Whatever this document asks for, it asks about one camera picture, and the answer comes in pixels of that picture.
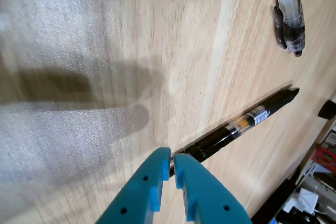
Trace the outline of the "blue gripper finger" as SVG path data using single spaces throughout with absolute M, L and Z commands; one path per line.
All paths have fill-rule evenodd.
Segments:
M 171 150 L 157 148 L 136 170 L 97 223 L 152 223 L 170 178 Z
M 252 223 L 235 196 L 200 162 L 174 156 L 175 182 L 183 193 L 186 220 L 194 223 Z

